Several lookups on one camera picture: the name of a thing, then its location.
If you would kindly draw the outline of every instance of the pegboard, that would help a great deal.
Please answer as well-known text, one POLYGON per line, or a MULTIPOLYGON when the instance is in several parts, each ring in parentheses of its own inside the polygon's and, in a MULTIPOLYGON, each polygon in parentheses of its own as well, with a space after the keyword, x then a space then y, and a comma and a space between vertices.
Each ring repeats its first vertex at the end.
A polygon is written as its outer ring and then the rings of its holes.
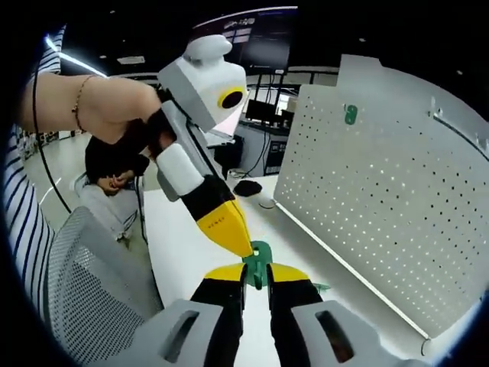
POLYGON ((489 285, 489 159, 421 108, 302 86, 274 198, 431 337, 489 285))

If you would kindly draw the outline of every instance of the chair backrest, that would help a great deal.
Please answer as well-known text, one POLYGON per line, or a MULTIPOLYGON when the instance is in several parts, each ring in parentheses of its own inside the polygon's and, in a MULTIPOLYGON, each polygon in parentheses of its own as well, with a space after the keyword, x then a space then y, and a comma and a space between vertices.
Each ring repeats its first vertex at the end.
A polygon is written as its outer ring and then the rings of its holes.
POLYGON ((71 213, 53 241, 47 306, 54 336, 82 364, 128 348, 134 331, 163 309, 151 270, 85 207, 71 213))

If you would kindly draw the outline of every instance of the desk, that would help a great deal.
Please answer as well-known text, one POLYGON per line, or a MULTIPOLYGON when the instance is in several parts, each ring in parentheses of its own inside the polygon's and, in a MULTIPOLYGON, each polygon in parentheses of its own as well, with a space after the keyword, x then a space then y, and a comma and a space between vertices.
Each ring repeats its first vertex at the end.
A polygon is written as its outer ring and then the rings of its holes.
MULTIPOLYGON (((274 262, 306 272, 315 283, 329 284, 332 289, 322 295, 323 299, 335 299, 375 325, 382 345, 391 353, 400 358, 421 359, 421 335, 278 207, 263 209, 259 206, 273 196, 277 176, 254 180, 262 185, 262 192, 250 198, 238 198, 251 239, 268 242, 274 262)), ((229 182, 229 186, 233 187, 236 182, 229 182)), ((151 264, 164 304, 192 297, 204 275, 213 268, 241 262, 240 258, 207 239, 181 200, 171 203, 162 190, 144 193, 144 211, 151 264)), ((279 366, 270 333, 266 289, 257 291, 247 287, 243 320, 244 334, 235 366, 279 366)), ((424 358, 427 362, 432 359, 430 354, 424 358)))

